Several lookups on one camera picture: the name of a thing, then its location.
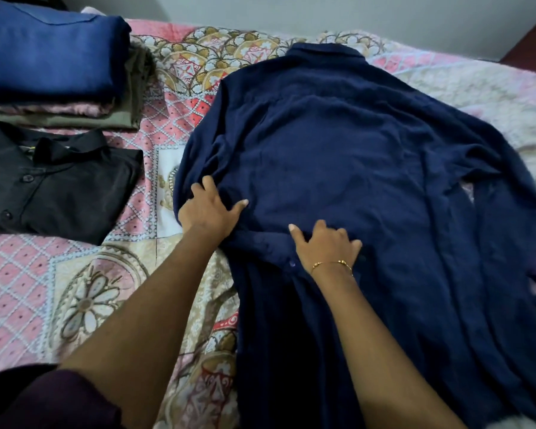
folded pink cloth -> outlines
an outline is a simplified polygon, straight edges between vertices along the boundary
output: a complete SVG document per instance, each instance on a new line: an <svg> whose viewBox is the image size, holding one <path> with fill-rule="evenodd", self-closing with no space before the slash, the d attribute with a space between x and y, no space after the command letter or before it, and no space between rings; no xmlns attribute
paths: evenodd
<svg viewBox="0 0 536 429"><path fill-rule="evenodd" d="M71 114L86 117L101 117L109 114L114 103L100 104L96 102L70 102L70 103L31 103L0 105L0 113L23 115L34 113Z"/></svg>

pink patterned bedspread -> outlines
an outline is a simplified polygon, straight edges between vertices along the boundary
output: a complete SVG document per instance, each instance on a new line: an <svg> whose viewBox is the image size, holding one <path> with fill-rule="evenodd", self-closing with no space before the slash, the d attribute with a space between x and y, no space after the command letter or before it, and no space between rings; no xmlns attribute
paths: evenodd
<svg viewBox="0 0 536 429"><path fill-rule="evenodd" d="M183 145L229 73L284 55L301 38L130 21L157 64L137 133L110 144L142 149L145 172L101 247L60 238L0 236L0 370L58 361L154 271L178 242L171 187ZM486 119L536 178L536 74L407 47L361 31L326 33L435 98ZM158 428L235 427L238 296L222 253L208 265ZM88 299L89 304L79 304Z"/></svg>

hand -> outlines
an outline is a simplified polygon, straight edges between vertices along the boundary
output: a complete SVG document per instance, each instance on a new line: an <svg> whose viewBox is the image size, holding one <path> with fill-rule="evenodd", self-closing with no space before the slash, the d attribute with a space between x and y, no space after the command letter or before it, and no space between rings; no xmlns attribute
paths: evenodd
<svg viewBox="0 0 536 429"><path fill-rule="evenodd" d="M344 260L352 268L357 254L361 250L362 244L360 240L356 239L350 242L345 229L330 229L323 220L316 221L309 242L306 242L302 231L297 226L290 224L289 228L296 244L298 257L308 274L311 274L312 268L318 262L326 265L328 265L328 262L331 264L336 263L347 271L348 269L338 261ZM324 265L318 266L314 271L323 267Z"/></svg>
<svg viewBox="0 0 536 429"><path fill-rule="evenodd" d="M220 244L236 226L240 212L248 206L248 200L241 200L231 210L226 210L210 176L202 178L202 185L193 184L191 191L193 198L187 200L179 210L183 234L199 226L210 232L210 237Z"/></svg>

white wall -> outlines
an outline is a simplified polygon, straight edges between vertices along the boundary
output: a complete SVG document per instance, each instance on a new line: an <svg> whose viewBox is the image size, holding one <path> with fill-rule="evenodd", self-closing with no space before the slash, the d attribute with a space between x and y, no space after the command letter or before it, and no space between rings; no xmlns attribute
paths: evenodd
<svg viewBox="0 0 536 429"><path fill-rule="evenodd" d="M536 0L65 0L127 18L311 36L360 28L498 60L536 24Z"/></svg>

black polo shirt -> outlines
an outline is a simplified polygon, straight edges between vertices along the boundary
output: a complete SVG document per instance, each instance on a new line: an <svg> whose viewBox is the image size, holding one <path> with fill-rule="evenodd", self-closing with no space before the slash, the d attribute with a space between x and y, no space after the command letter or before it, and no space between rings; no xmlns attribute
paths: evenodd
<svg viewBox="0 0 536 429"><path fill-rule="evenodd" d="M0 122L0 233L99 245L142 168L142 151L109 147L101 130L60 136Z"/></svg>

